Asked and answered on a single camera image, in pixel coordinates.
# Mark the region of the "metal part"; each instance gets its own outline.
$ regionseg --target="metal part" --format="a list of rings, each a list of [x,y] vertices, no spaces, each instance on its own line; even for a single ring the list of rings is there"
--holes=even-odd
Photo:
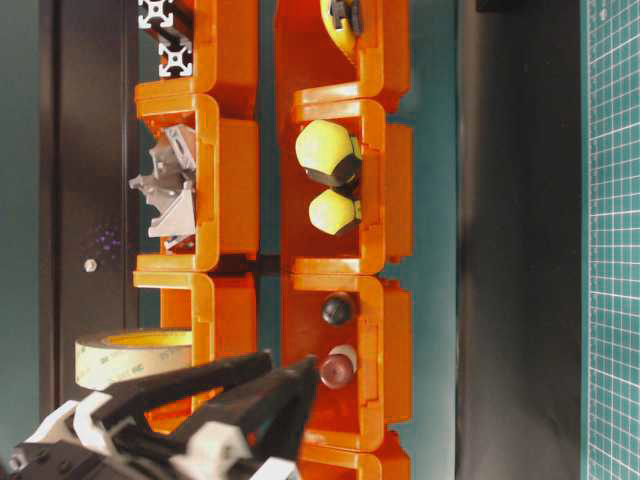
[[[63,460],[58,464],[58,473],[65,474],[71,471],[73,464],[69,460]]]
[[[21,460],[20,457],[18,456],[11,457],[7,462],[7,464],[9,465],[9,468],[13,471],[20,470],[25,465],[23,460]]]
[[[172,239],[171,247],[196,231],[195,144],[195,131],[186,125],[164,129],[164,135],[149,150],[153,173],[129,180],[129,187],[140,190],[147,204],[160,212],[151,221],[149,237],[182,237],[177,242]]]
[[[330,325],[340,326],[351,320],[356,310],[357,307],[350,294],[336,292],[325,300],[322,306],[322,318]]]
[[[158,67],[160,78],[190,77],[193,75],[193,48],[190,41],[183,41],[177,46],[159,43],[158,54],[167,57],[167,63],[161,63]]]
[[[320,379],[332,390],[339,390],[353,380],[358,370],[358,355],[350,345],[340,345],[329,352],[320,366]]]
[[[87,273],[93,273],[98,269],[98,262],[93,258],[88,258],[84,262],[84,271]]]
[[[168,11],[167,5],[174,0],[138,0],[139,7],[147,7],[147,14],[138,16],[138,28],[146,30],[152,27],[152,21],[160,21],[162,28],[173,27],[173,12]]]
[[[178,198],[160,215],[151,220],[149,237],[194,235],[196,219],[193,204],[193,182],[184,182]]]
[[[346,0],[332,0],[330,13],[333,17],[333,26],[336,30],[342,30],[342,20],[347,20],[351,30],[356,36],[362,35],[362,15],[360,13],[360,0],[353,0],[349,5]]]
[[[165,128],[164,133],[182,169],[195,171],[196,131],[186,125],[175,125]]]

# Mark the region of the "black panel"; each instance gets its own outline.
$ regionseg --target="black panel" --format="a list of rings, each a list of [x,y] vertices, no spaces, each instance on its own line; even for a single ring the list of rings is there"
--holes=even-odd
[[[577,479],[579,1],[464,3],[457,478]]]
[[[42,413],[83,396],[74,341],[135,327],[137,3],[41,2]],[[94,273],[85,260],[98,262]]]
[[[476,0],[479,12],[507,12],[520,7],[522,0]]]

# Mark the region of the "green cutting mat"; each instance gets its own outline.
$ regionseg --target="green cutting mat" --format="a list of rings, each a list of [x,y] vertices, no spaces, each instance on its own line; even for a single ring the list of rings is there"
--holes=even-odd
[[[640,0],[585,0],[583,478],[640,480]]]

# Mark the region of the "roll of tape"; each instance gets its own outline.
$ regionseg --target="roll of tape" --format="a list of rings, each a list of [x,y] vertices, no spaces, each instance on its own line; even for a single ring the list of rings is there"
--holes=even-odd
[[[115,382],[191,365],[191,330],[134,330],[76,341],[76,383],[104,390]]]

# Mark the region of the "orange plastic bin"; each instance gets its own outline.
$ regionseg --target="orange plastic bin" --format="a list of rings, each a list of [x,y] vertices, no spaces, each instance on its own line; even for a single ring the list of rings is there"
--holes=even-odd
[[[161,289],[162,328],[191,328],[194,366],[256,351],[256,288],[250,274],[134,272],[133,283]],[[171,431],[208,398],[201,394],[161,407],[148,418],[155,429]]]
[[[411,460],[396,432],[375,453],[303,445],[298,462],[304,480],[409,480]]]
[[[331,292],[357,297],[359,314],[336,327],[322,318]],[[386,426],[412,411],[411,295],[394,281],[345,275],[289,275],[282,280],[282,363],[308,354],[321,362],[339,345],[357,351],[358,369],[340,390],[318,385],[304,441],[372,452]]]
[[[394,112],[410,87],[408,0],[360,0],[363,33],[352,64],[322,21],[320,0],[279,0],[276,88],[279,125],[292,102],[375,98]]]
[[[137,107],[138,118],[155,137],[180,123],[196,130],[195,245],[138,255],[137,270],[207,272],[222,255],[255,259],[260,244],[258,125],[222,118],[207,95],[154,98]]]
[[[193,14],[193,76],[141,83],[136,101],[212,95],[222,114],[253,118],[258,84],[259,0],[178,1]]]
[[[390,124],[373,100],[296,107],[282,139],[282,263],[302,274],[375,275],[387,261],[413,251],[413,132]],[[342,236],[316,229],[309,204],[326,190],[310,180],[298,163],[295,141],[313,120],[344,125],[362,145],[362,172],[356,196],[362,204],[358,228]]]

